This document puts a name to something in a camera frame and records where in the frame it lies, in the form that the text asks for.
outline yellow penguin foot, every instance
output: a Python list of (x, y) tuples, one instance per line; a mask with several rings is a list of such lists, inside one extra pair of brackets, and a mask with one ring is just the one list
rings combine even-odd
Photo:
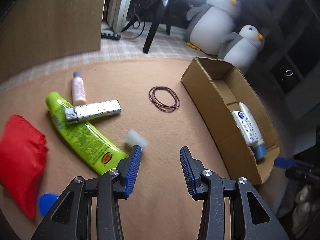
[(201, 51), (201, 49), (199, 49), (196, 45), (192, 44), (191, 42), (187, 42), (187, 46), (196, 49), (197, 51)]

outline plaid fabric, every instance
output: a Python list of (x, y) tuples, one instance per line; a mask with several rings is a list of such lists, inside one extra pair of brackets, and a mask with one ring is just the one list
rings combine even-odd
[(88, 64), (102, 60), (143, 58), (143, 57), (170, 57), (193, 58), (206, 57), (201, 51), (196, 51), (186, 45), (178, 37), (156, 35), (148, 54), (142, 52), (147, 34), (143, 34), (134, 40), (121, 39), (119, 41), (101, 40), (101, 50), (85, 52), (76, 55), (54, 59), (33, 66), (0, 84), (0, 91), (8, 90), (21, 82), (48, 75), (56, 70), (68, 69), (81, 64)]

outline tan tabletop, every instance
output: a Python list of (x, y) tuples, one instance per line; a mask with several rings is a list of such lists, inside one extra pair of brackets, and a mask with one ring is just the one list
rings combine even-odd
[[(128, 130), (135, 129), (149, 142), (133, 193), (128, 200), (119, 201), (124, 238), (196, 240), (203, 203), (192, 200), (188, 194), (180, 165), (180, 148), (188, 146), (205, 168), (221, 177), (229, 176), (203, 119), (180, 82), (189, 63), (189, 60), (164, 58), (97, 62), (26, 82), (0, 93), (0, 133), (9, 116), (18, 114), (46, 135), (49, 151), (40, 194), (59, 195), (78, 175), (85, 179), (96, 177), (58, 136), (44, 102), (51, 91), (71, 102), (72, 73), (81, 71), (88, 103), (117, 99), (122, 107), (120, 115), (94, 120), (93, 125), (127, 153), (130, 150), (124, 144), (124, 136)], [(180, 108), (172, 113), (157, 109), (148, 98), (149, 89), (157, 85), (173, 89), (180, 98)], [(157, 95), (164, 102), (173, 101), (164, 91)], [(29, 240), (42, 220), (37, 212), (36, 222), (29, 221), (2, 187), (0, 208), (22, 240)], [(92, 207), (92, 239), (96, 239), (95, 210)], [(229, 235), (227, 219), (227, 239)]]

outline orange beak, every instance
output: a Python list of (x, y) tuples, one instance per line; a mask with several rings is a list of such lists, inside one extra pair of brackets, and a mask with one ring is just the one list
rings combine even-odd
[(257, 37), (259, 41), (263, 41), (263, 36), (260, 33), (257, 34)]
[(238, 4), (237, 0), (229, 0), (229, 3), (234, 6)]

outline white plush toy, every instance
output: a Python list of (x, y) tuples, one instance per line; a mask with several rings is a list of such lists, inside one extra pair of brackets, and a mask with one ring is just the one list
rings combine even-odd
[(264, 38), (256, 27), (244, 26), (238, 33), (229, 33), (224, 37), (218, 59), (232, 63), (243, 74), (255, 61), (258, 53), (263, 49)]
[(206, 4), (194, 7), (187, 13), (191, 21), (184, 40), (207, 54), (217, 55), (222, 38), (234, 29), (234, 19), (240, 15), (237, 0), (207, 0)]

